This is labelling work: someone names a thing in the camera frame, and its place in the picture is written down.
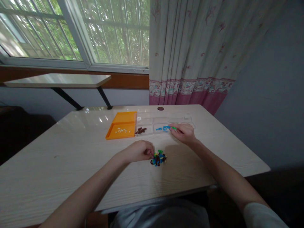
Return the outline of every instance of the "person's left hand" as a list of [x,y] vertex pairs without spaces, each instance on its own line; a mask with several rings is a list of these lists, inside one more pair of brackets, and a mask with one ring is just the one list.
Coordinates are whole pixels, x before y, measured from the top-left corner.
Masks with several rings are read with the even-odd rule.
[[126,162],[139,162],[153,159],[154,148],[151,142],[139,140],[120,152]]

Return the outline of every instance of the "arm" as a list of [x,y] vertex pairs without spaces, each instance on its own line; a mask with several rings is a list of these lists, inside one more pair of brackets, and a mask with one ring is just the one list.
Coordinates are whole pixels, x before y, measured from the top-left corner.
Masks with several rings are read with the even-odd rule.
[[45,227],[79,227],[92,211],[110,182],[131,162],[153,158],[153,145],[147,141],[136,141],[115,154],[97,173],[70,195],[41,224]]
[[195,137],[193,127],[191,125],[170,124],[169,126],[177,128],[176,131],[170,128],[172,135],[182,143],[189,146],[200,157],[211,175],[233,199],[241,212],[243,212],[244,207],[251,202],[257,202],[269,207],[241,174],[212,153]]

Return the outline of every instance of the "hand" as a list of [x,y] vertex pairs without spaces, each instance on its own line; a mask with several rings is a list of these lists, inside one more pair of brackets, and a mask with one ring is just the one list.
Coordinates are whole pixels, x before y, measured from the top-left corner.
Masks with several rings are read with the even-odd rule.
[[120,152],[127,163],[153,159],[154,148],[151,142],[139,140]]
[[190,146],[192,143],[196,142],[197,139],[194,135],[194,129],[193,127],[188,123],[172,123],[169,124],[170,127],[175,127],[176,131],[172,128],[169,130],[171,131],[171,134],[177,138],[182,143],[186,144],[187,146]]

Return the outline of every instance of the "white wall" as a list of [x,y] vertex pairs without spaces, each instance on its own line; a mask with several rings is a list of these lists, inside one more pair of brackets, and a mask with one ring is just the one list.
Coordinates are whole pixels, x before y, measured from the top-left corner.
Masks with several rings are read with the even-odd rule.
[[[106,106],[97,89],[64,89],[81,106]],[[148,90],[104,89],[111,105],[149,105]],[[58,121],[75,108],[52,89],[0,87],[0,105],[22,107],[30,114]]]
[[304,165],[304,1],[289,1],[215,117],[272,169]]

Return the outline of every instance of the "gray shirt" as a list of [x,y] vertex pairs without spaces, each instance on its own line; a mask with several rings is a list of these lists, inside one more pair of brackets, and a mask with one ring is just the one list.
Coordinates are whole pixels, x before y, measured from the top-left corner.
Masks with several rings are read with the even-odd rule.
[[[287,227],[270,208],[249,203],[244,208],[248,228]],[[152,227],[203,227],[209,228],[204,207],[183,199],[165,200],[159,203],[121,210],[110,225],[111,228]]]

